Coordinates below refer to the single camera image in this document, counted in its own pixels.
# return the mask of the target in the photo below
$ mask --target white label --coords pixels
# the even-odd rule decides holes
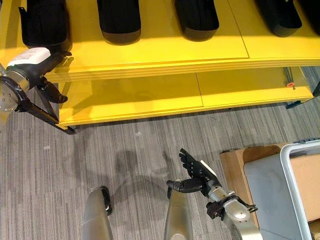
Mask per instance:
[[[206,169],[208,169],[213,175],[217,176],[217,174],[215,173],[215,171],[213,171],[213,170],[211,169],[211,167],[209,167],[209,165],[205,163],[205,161],[201,160],[200,163],[202,163],[202,165],[203,165]]]
[[[45,47],[35,47],[24,51],[20,55],[16,56],[8,66],[14,66],[18,64],[39,64],[43,60],[50,57],[50,51]]]
[[[49,150],[49,149],[51,149],[50,145],[49,145],[49,146],[44,146],[44,147],[43,147],[43,150]]]

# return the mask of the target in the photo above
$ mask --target white sticker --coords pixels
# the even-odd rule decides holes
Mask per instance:
[[[30,48],[16,56],[11,62],[8,63],[8,66],[18,64],[39,64],[43,60],[50,57],[50,55],[50,51],[45,47]]]
[[[142,135],[142,133],[141,133],[140,131],[138,131],[138,132],[136,132],[134,135],[135,135],[136,137],[140,137],[140,136]]]
[[[49,149],[51,149],[50,145],[49,145],[49,146],[44,146],[44,147],[43,147],[43,150],[49,150]]]

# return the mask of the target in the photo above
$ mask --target cardboard box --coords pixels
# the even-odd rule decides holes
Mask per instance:
[[[320,154],[291,159],[308,222],[320,219]]]

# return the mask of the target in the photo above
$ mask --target plastic storage bin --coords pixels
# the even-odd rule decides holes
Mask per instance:
[[[71,47],[66,0],[27,0],[19,7],[22,41],[28,48],[45,47],[64,52]]]
[[[270,31],[279,37],[288,37],[302,27],[294,0],[256,0]]]
[[[264,240],[311,240],[290,156],[320,153],[320,140],[285,145],[280,154],[244,165]]]
[[[175,9],[187,39],[208,40],[219,28],[214,0],[175,0]]]
[[[139,0],[97,0],[100,29],[112,44],[126,45],[139,40]]]

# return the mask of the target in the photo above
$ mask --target gray carpet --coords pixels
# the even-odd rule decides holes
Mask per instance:
[[[0,133],[2,240],[79,240],[91,188],[109,188],[115,240],[163,239],[166,180],[187,178],[184,147],[212,166],[225,186],[224,150],[319,136],[320,99],[286,110],[263,105],[77,128],[66,135],[27,113],[12,114]],[[196,240],[231,240],[207,200],[188,195]]]

